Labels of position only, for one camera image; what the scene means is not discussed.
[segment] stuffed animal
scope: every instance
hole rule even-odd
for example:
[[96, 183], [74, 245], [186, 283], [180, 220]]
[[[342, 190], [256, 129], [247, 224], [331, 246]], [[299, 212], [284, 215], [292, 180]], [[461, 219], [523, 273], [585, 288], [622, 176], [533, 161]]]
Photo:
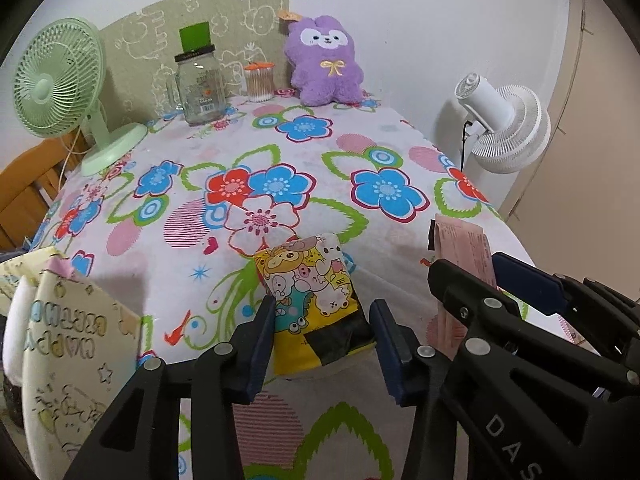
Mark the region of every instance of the stuffed animal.
[[292, 22], [284, 53], [294, 67], [291, 84], [300, 90], [303, 105], [362, 100], [364, 74], [355, 61], [353, 39], [335, 18]]

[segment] cotton swab container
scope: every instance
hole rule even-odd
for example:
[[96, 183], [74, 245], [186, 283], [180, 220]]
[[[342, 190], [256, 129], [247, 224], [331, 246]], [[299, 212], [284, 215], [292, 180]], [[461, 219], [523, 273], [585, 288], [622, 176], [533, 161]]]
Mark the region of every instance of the cotton swab container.
[[273, 98], [273, 63], [251, 63], [244, 67], [246, 92], [249, 101], [261, 103]]

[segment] blue gripper pad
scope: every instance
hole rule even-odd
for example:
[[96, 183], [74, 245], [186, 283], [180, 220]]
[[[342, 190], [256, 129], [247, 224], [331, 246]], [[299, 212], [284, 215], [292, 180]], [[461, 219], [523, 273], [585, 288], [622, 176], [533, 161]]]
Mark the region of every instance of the blue gripper pad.
[[404, 388], [402, 370], [411, 363], [411, 351], [385, 300], [371, 303], [369, 323], [376, 336], [376, 353], [386, 390], [396, 404], [403, 406], [408, 393]]
[[255, 318], [250, 323], [255, 333], [254, 351], [249, 364], [249, 377], [246, 383], [246, 395], [250, 402], [262, 390], [264, 377], [267, 373], [267, 366], [273, 349], [273, 333], [276, 319], [276, 302], [273, 296], [265, 296], [255, 314]]
[[560, 280], [508, 254], [495, 253], [492, 262], [500, 288], [546, 316], [564, 315], [568, 302]]

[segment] door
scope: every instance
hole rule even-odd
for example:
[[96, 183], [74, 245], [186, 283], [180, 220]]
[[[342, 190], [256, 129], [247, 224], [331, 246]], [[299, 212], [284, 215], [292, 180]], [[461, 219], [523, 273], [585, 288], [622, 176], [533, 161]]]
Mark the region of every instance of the door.
[[640, 298], [640, 56], [602, 0], [559, 129], [508, 219], [536, 265]]

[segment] fan base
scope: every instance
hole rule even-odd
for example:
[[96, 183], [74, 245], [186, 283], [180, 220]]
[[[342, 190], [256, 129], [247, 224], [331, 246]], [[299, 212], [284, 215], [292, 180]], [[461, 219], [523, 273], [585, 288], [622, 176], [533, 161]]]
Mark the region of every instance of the fan base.
[[100, 149], [94, 146], [84, 156], [81, 165], [82, 176], [99, 173], [116, 162], [121, 156], [133, 149], [148, 133], [144, 124], [129, 123], [110, 132], [111, 143]]

